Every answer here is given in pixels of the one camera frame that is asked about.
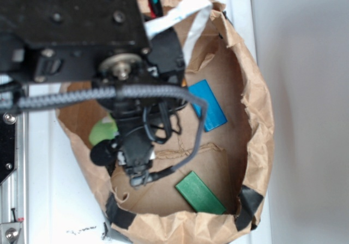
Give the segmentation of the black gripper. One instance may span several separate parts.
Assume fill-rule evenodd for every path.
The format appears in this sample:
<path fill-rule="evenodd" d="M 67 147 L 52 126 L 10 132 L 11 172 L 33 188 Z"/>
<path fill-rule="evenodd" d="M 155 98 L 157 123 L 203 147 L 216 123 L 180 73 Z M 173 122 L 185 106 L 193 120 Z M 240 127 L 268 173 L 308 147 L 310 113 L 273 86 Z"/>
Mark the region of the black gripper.
<path fill-rule="evenodd" d="M 1 73 L 7 112 L 130 98 L 120 86 L 180 85 L 184 60 L 173 29 L 149 40 L 137 0 L 1 0 Z"/>

